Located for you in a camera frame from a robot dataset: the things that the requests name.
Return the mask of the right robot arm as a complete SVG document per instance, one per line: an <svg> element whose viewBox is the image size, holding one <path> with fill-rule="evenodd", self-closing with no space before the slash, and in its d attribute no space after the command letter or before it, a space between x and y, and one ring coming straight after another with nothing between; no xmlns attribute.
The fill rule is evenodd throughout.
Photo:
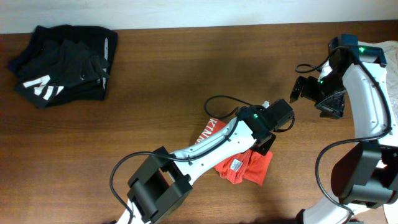
<svg viewBox="0 0 398 224"><path fill-rule="evenodd" d="M331 39L318 66L296 66L290 100L312 100L323 116L337 119L350 103L355 131L353 148L332 169L331 191L301 210L297 223L351 223L359 213L397 203L397 123L386 67L381 48L351 34Z"/></svg>

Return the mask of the red t-shirt white lettering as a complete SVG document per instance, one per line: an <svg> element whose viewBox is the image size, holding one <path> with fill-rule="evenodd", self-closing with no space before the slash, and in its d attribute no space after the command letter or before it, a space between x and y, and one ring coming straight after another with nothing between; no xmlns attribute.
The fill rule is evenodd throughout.
<svg viewBox="0 0 398 224"><path fill-rule="evenodd" d="M248 180L262 186L272 157L272 152L267 152L264 156L248 149L221 161L214 166L214 169L222 179L232 184L240 184L243 180Z"/></svg>

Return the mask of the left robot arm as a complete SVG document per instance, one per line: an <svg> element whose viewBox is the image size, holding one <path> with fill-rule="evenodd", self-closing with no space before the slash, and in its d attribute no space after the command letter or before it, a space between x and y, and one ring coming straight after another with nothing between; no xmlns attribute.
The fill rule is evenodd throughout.
<svg viewBox="0 0 398 224"><path fill-rule="evenodd" d="M171 153L165 147L142 151L147 158L127 182L128 199L120 200L125 211L117 223L159 223L181 206L202 174L251 147L269 150L275 133L293 118L283 99L243 106L224 128L197 144Z"/></svg>

